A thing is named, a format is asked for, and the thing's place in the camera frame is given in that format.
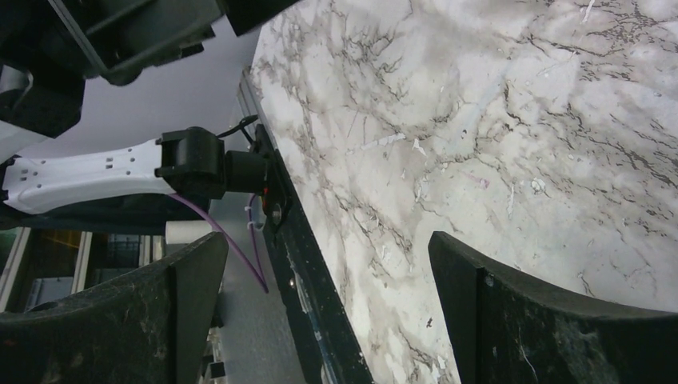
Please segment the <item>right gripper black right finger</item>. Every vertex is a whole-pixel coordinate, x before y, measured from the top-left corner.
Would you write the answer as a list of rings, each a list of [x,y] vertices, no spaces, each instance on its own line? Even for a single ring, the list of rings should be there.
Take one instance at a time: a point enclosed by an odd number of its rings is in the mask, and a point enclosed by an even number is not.
[[[676,314],[554,286],[445,232],[428,251],[463,383],[676,382]]]

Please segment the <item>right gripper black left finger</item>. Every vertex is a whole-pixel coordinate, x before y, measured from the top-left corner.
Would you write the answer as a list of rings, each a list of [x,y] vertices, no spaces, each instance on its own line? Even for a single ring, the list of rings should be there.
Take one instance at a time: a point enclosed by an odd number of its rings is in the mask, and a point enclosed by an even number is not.
[[[2,313],[2,382],[195,383],[228,251],[210,233],[87,290]]]

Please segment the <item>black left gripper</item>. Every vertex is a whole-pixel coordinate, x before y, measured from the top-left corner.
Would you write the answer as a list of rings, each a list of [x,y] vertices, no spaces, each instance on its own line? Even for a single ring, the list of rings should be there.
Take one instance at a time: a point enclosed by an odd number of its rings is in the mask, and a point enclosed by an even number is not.
[[[1,64],[37,75],[63,70],[115,86],[204,50],[225,19],[248,34],[292,1],[3,1]]]

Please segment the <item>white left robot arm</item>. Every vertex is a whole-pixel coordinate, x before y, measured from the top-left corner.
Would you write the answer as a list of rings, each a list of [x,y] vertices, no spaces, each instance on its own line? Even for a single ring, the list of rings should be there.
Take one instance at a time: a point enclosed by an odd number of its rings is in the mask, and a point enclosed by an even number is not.
[[[20,151],[82,116],[86,82],[125,86],[151,66],[203,51],[212,25],[249,33],[288,1],[4,1],[1,4],[1,204],[21,216],[131,194],[219,199],[260,194],[267,162],[190,127],[118,150],[63,158]]]

